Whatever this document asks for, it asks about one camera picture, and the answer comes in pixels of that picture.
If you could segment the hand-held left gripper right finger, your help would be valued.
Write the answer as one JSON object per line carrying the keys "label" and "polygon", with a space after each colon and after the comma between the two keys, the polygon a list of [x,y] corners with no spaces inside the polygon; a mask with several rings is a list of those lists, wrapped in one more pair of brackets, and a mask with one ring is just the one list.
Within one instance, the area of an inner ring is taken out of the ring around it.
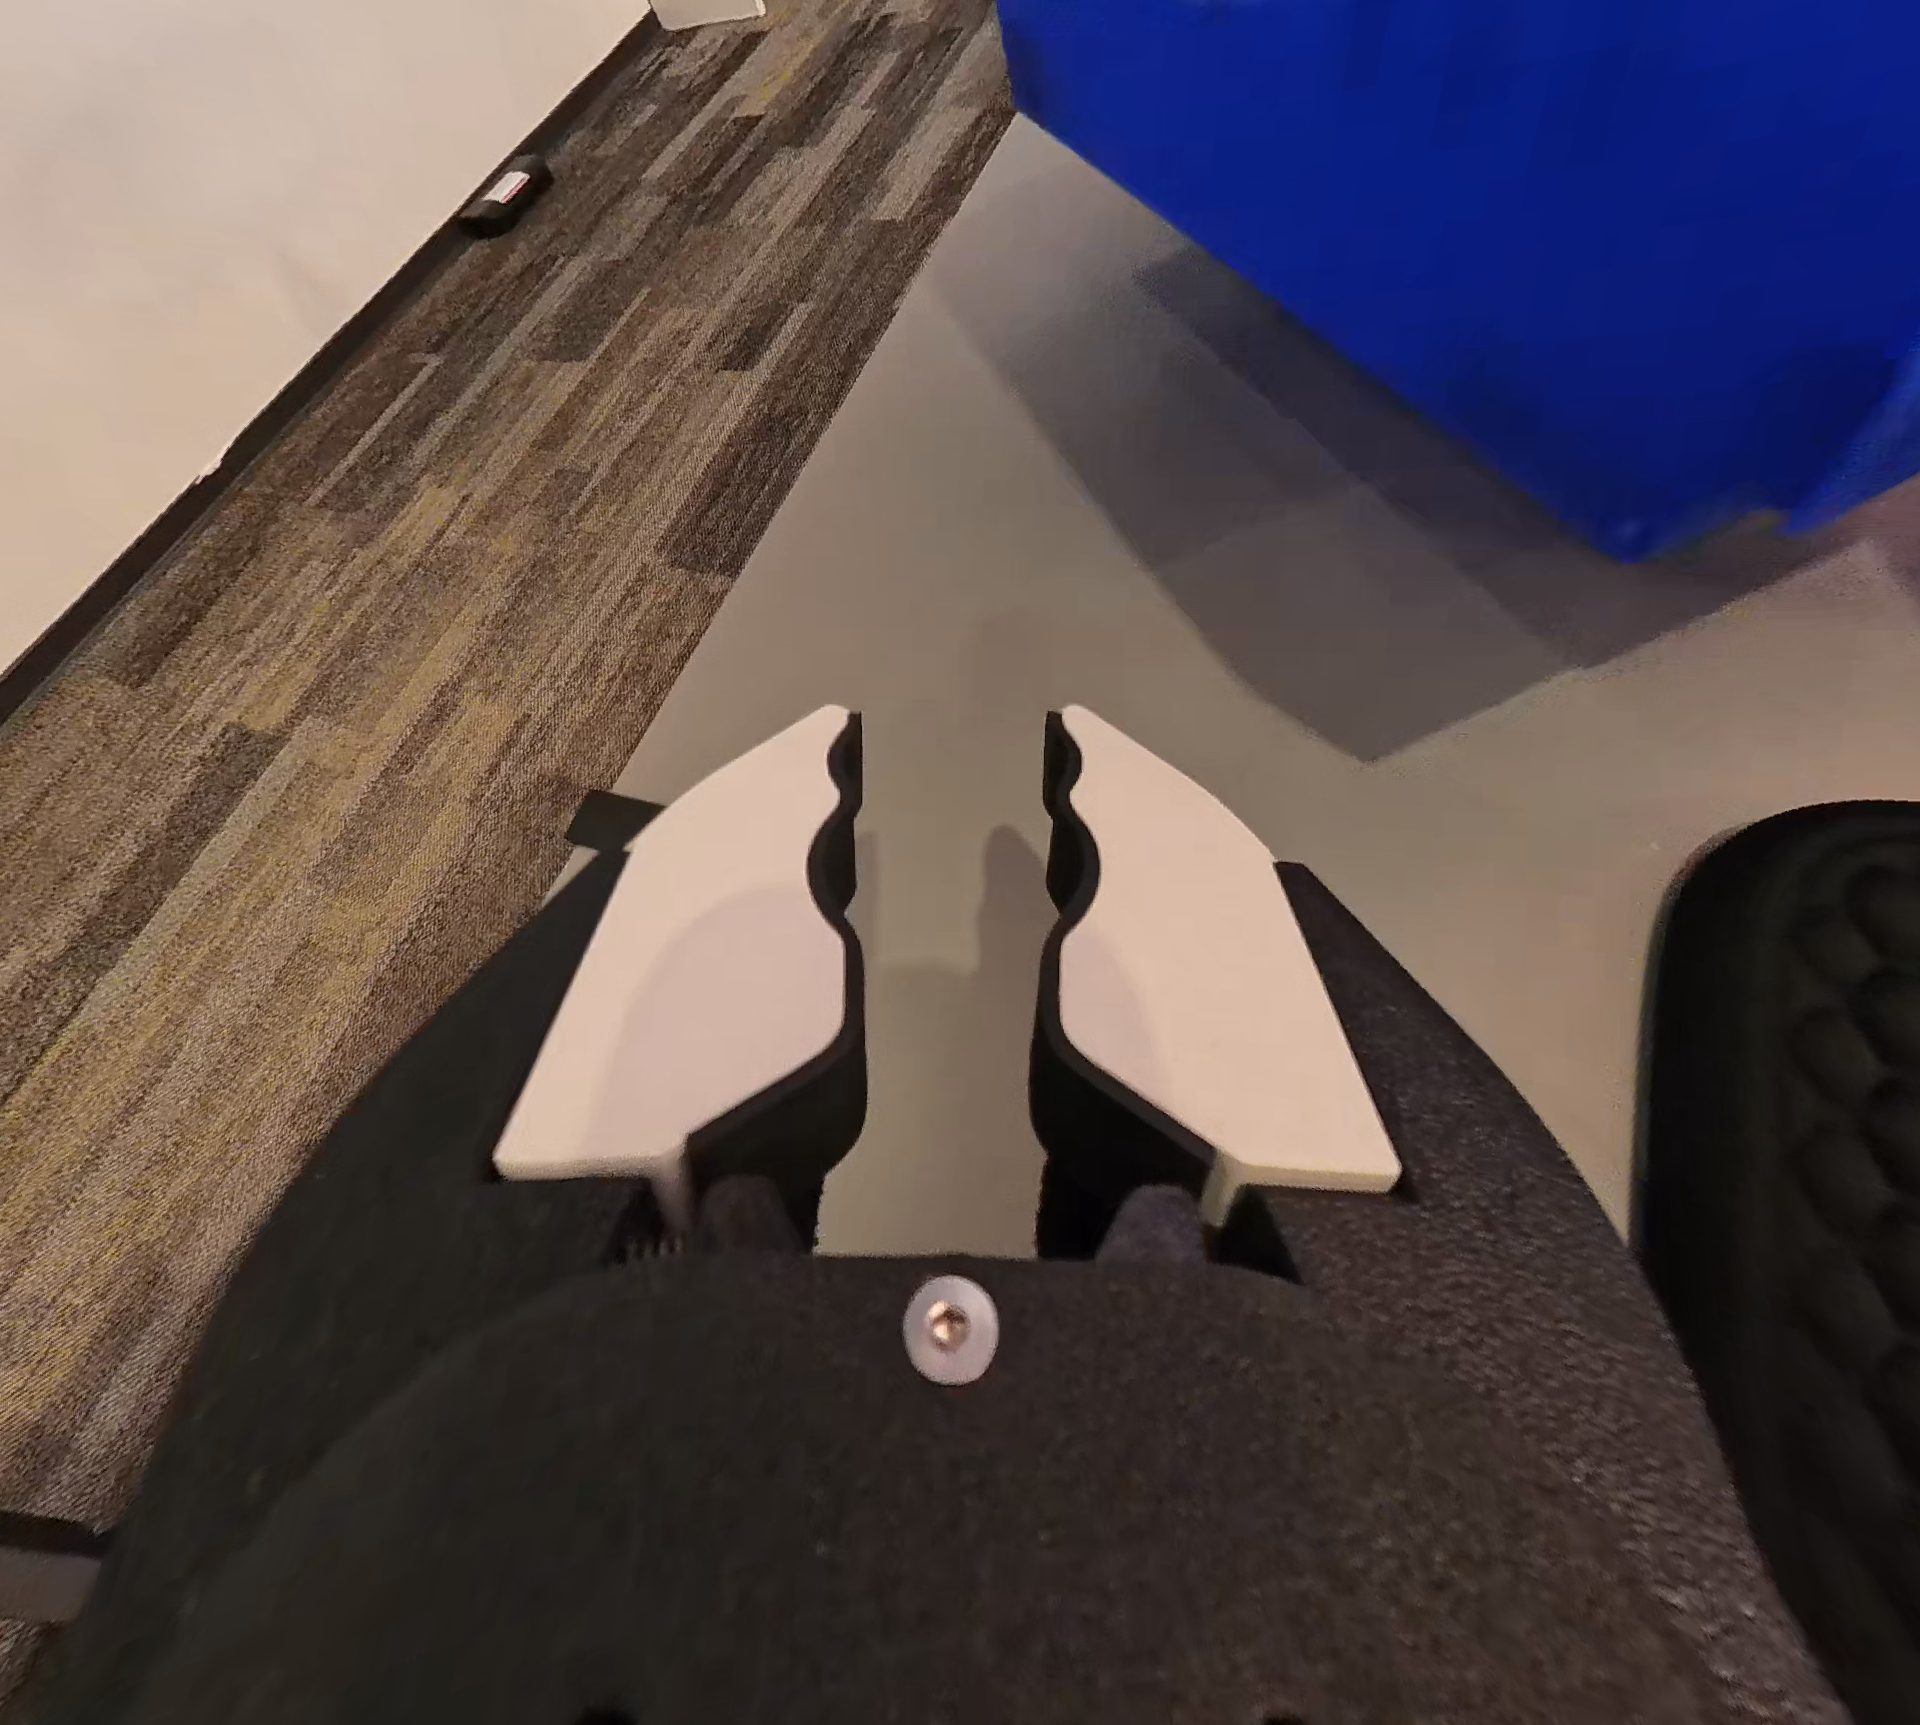
{"label": "hand-held left gripper right finger", "polygon": [[1390,1197],[1404,1162],[1261,839],[1083,704],[1044,721],[1029,1116],[1036,1246],[1091,1257],[1169,1188],[1238,1261],[1284,1261],[1267,1194]]}

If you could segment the white partition panel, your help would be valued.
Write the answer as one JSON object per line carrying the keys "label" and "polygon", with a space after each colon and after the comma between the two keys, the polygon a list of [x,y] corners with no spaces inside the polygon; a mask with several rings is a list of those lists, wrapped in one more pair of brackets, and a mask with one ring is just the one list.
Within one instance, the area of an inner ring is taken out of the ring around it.
{"label": "white partition panel", "polygon": [[643,21],[758,12],[1,0],[3,673]]}

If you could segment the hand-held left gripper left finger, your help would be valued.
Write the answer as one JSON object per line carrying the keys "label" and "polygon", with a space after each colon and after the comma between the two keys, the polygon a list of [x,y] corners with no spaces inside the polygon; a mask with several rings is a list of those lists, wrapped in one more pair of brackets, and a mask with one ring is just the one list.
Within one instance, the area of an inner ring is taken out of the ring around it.
{"label": "hand-held left gripper left finger", "polygon": [[660,807],[498,1134],[502,1182],[640,1183],[682,1236],[761,1182],[814,1248],[867,1108],[860,802],[860,715],[822,704]]}

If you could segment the blue plastic bin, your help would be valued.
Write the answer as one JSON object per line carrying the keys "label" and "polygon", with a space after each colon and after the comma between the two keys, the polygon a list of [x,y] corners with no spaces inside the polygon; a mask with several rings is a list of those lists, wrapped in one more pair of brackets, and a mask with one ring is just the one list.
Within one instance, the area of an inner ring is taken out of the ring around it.
{"label": "blue plastic bin", "polygon": [[1916,475],[1917,0],[995,0],[1018,109],[1593,548]]}

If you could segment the small black floor device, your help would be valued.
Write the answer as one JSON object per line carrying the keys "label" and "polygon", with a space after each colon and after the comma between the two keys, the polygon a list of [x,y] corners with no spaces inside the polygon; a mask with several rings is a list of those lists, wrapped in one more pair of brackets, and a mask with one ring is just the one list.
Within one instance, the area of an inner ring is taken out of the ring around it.
{"label": "small black floor device", "polygon": [[456,229],[470,238],[498,238],[531,211],[551,189],[551,167],[538,153],[508,158],[454,217]]}

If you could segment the black mesh chair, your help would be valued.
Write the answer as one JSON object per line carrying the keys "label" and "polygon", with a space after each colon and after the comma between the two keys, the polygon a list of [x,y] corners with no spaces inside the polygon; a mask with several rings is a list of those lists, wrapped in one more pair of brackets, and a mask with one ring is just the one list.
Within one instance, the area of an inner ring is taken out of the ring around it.
{"label": "black mesh chair", "polygon": [[1851,1721],[1917,1719],[1917,807],[1727,835],[1654,929],[1633,1244]]}

